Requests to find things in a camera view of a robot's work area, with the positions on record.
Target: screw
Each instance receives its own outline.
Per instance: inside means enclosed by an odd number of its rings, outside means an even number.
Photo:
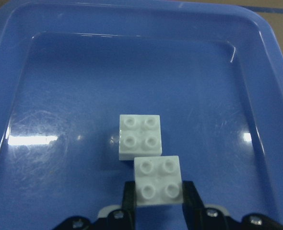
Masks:
[[[251,224],[254,224],[254,225],[262,225],[262,219],[257,216],[249,217],[249,221]]]
[[[113,214],[115,219],[122,219],[124,217],[124,213],[121,210],[115,211]]]
[[[216,209],[209,208],[209,209],[207,209],[207,215],[209,217],[217,217],[218,216],[218,211]]]
[[[84,225],[84,223],[83,223],[83,221],[81,219],[79,219],[78,221],[73,221],[72,222],[72,227],[74,229],[79,229],[79,228],[83,227],[83,225]]]

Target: scratched blue surface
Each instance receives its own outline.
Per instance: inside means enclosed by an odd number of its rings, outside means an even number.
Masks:
[[[0,39],[0,229],[94,221],[119,204],[134,179],[118,161],[120,114],[161,116],[163,155],[179,156],[205,203],[283,223],[283,59],[261,18],[180,2],[35,2]],[[186,228],[181,206],[139,208],[136,225]]]

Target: white block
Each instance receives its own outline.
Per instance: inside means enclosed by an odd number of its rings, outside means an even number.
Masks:
[[[178,156],[136,157],[134,176],[137,206],[183,203]]]
[[[134,157],[161,156],[161,124],[159,115],[120,115],[119,160]]]

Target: blue tape line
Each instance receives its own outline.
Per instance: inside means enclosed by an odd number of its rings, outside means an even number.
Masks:
[[[248,10],[262,13],[283,13],[281,8],[269,8],[269,7],[256,7],[256,6],[241,6]]]

